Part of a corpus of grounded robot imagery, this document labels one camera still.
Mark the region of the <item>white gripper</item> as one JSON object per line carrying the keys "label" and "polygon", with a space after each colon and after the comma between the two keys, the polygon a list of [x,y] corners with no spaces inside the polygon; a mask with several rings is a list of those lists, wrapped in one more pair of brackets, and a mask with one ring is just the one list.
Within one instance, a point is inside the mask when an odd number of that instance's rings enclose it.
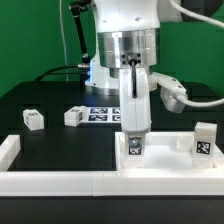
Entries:
{"label": "white gripper", "polygon": [[[151,129],[151,109],[148,75],[144,68],[136,69],[136,96],[133,96],[132,68],[119,70],[119,101],[121,128],[127,135],[148,133]],[[129,136],[130,148],[141,148],[140,136]]]}

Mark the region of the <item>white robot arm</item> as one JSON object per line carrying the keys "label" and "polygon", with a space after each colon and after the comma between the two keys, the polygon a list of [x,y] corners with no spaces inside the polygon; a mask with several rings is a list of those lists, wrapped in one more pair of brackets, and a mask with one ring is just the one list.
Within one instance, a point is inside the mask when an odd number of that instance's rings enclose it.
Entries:
{"label": "white robot arm", "polygon": [[224,22],[199,13],[201,3],[184,0],[92,0],[90,6],[96,53],[86,85],[119,96],[125,146],[142,149],[151,129],[151,91],[161,87],[163,103],[172,112],[179,113],[191,103],[178,80],[151,71],[157,63],[160,24],[192,18],[224,29]]}

